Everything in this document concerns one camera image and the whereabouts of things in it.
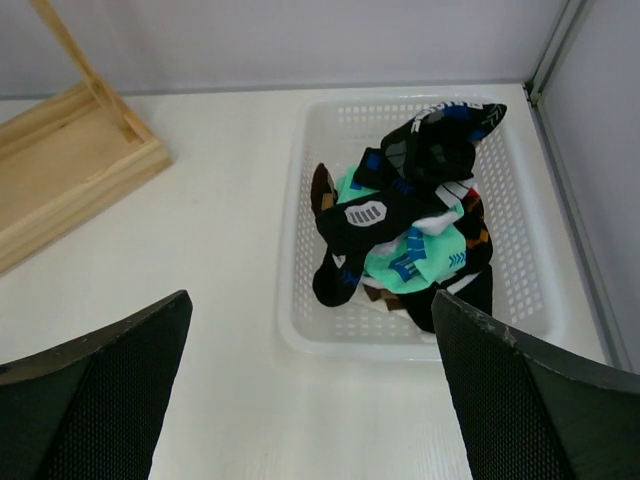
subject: white logo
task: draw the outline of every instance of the white logo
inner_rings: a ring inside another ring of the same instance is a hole
[[[346,255],[340,255],[339,257],[336,257],[335,255],[331,256],[333,257],[333,263],[335,263],[338,268],[342,268],[342,265],[344,265],[344,262],[347,260]]]
[[[428,115],[431,115],[433,112],[437,112],[438,110],[444,110],[447,107],[452,107],[454,105],[458,105],[458,106],[467,106],[469,108],[475,108],[476,110],[482,110],[482,104],[481,103],[469,103],[469,102],[442,102],[439,103],[437,105],[434,105],[432,107],[429,108],[425,108],[424,110],[421,110],[417,115],[416,118],[414,118],[413,120],[413,124],[411,125],[411,133],[416,133],[420,131],[420,123],[422,122],[422,120],[424,120],[424,118]]]
[[[370,201],[362,205],[354,205],[344,210],[347,221],[356,227],[368,227],[381,222],[387,216],[387,207],[384,203]]]

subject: green fabric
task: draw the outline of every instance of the green fabric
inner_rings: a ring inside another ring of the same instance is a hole
[[[354,184],[355,170],[356,167],[349,168],[346,175],[336,182],[338,203],[377,191]],[[453,208],[459,213],[464,212],[460,203]],[[464,267],[466,240],[453,225],[447,226],[435,237],[424,235],[415,227],[407,233],[393,251],[384,255],[369,253],[365,260],[365,273],[390,292],[402,294],[424,290],[433,282],[447,278]]]

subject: metal frame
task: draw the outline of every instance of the metal frame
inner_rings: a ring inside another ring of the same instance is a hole
[[[533,77],[525,83],[533,106],[542,99],[544,90],[553,77],[556,65],[562,62],[594,2],[595,0],[566,1]]]
[[[545,143],[549,166],[555,177],[560,200],[566,213],[567,225],[574,238],[576,254],[584,269],[583,278],[591,294],[595,316],[599,320],[597,327],[608,356],[607,360],[616,368],[632,371],[627,347],[616,321],[605,282],[544,105],[546,89],[564,61],[594,3],[595,0],[566,1],[533,77],[525,82],[525,89],[529,94],[539,134]]]

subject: brown fabric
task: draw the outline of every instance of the brown fabric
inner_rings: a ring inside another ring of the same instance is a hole
[[[338,201],[338,193],[331,174],[323,163],[316,167],[311,180],[311,210],[317,217],[320,212],[331,208]]]
[[[459,275],[480,272],[493,256],[493,243],[484,222],[484,206],[478,192],[469,190],[462,199],[463,217],[454,223],[467,243],[467,263],[458,272]]]
[[[394,310],[404,310],[404,305],[399,298],[387,298],[384,301],[387,304],[387,310],[393,312]]]
[[[370,287],[369,285],[364,285],[364,292],[367,294],[367,297],[369,297],[369,300],[371,300],[372,302],[378,301],[382,298],[382,294],[380,293],[380,290],[378,290],[377,288]]]
[[[396,294],[391,293],[386,288],[379,289],[370,287],[369,285],[364,285],[364,291],[369,297],[369,300],[371,300],[372,302],[380,299],[384,300],[385,304],[387,305],[387,310],[389,310],[390,312],[393,312],[394,310],[404,310],[402,302],[396,296]]]

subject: white patch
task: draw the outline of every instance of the white patch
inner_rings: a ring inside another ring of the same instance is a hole
[[[405,237],[406,237],[406,233],[403,233],[402,235],[391,240],[390,242],[379,243],[369,251],[369,254],[379,255],[381,257],[384,257],[385,255],[390,255],[396,251],[398,246],[400,246],[400,242],[402,242],[402,240]]]
[[[370,201],[362,205],[354,205],[344,210],[347,222],[355,227],[369,227],[383,221],[387,216],[387,207],[384,203]]]
[[[333,263],[335,263],[336,267],[338,268],[342,268],[342,265],[344,265],[344,262],[347,260],[346,255],[340,255],[339,257],[332,255],[332,257],[333,257]]]

